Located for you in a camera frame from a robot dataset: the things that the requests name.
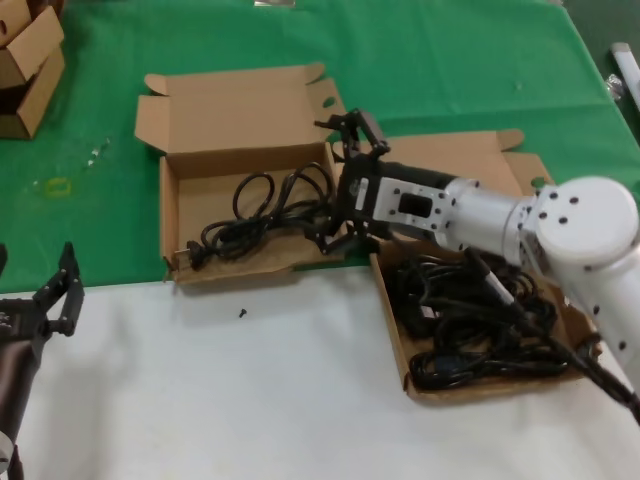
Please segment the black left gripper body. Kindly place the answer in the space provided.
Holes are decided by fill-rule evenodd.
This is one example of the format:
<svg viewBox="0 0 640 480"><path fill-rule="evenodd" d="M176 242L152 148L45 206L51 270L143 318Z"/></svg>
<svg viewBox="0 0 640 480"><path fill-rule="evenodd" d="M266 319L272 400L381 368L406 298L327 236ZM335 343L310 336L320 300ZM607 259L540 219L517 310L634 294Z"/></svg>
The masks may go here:
<svg viewBox="0 0 640 480"><path fill-rule="evenodd" d="M46 344L46 310L33 299L1 300L1 350L28 346L42 351Z"/></svg>

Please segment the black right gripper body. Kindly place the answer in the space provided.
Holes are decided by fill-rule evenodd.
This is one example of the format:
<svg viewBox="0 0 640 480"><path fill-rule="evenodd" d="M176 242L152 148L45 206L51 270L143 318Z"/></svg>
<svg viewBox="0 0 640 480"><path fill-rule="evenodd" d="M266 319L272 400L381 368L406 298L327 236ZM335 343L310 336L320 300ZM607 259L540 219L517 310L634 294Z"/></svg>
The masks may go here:
<svg viewBox="0 0 640 480"><path fill-rule="evenodd" d="M367 154L344 155L335 206L335 221L350 221L360 235L390 239L390 211L396 195L396 163Z"/></svg>

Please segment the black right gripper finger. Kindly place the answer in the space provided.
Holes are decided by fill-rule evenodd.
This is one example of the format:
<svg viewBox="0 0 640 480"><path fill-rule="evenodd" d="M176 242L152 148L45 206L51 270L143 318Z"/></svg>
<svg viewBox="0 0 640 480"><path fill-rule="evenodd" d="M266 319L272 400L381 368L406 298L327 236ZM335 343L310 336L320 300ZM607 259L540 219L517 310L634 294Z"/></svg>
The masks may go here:
<svg viewBox="0 0 640 480"><path fill-rule="evenodd" d="M364 110L354 109L345 114L333 114L325 121L316 120L314 125L339 133L343 159L353 159L362 153L359 133L363 133L369 143L368 158L379 159L391 151L378 122Z"/></svg>
<svg viewBox="0 0 640 480"><path fill-rule="evenodd" d="M361 240L355 226L347 222L334 222L331 218L304 222L303 234L325 256L347 253L356 248Z"/></svg>

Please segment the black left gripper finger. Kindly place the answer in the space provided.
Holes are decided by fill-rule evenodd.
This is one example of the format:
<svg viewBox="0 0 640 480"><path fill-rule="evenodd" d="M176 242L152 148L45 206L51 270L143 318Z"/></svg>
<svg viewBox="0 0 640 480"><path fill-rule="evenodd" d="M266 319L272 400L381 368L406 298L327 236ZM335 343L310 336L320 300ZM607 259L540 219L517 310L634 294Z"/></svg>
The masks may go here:
<svg viewBox="0 0 640 480"><path fill-rule="evenodd" d="M33 295L33 300L40 306L53 306L63 296L65 306L81 304L80 269L71 242L64 244L58 261L58 270Z"/></svg>
<svg viewBox="0 0 640 480"><path fill-rule="evenodd" d="M69 285L44 288L43 306L48 312L59 300L64 299L60 316L56 320L47 320L44 334L51 337L61 334L66 337L74 335L80 311L84 302L82 285Z"/></svg>

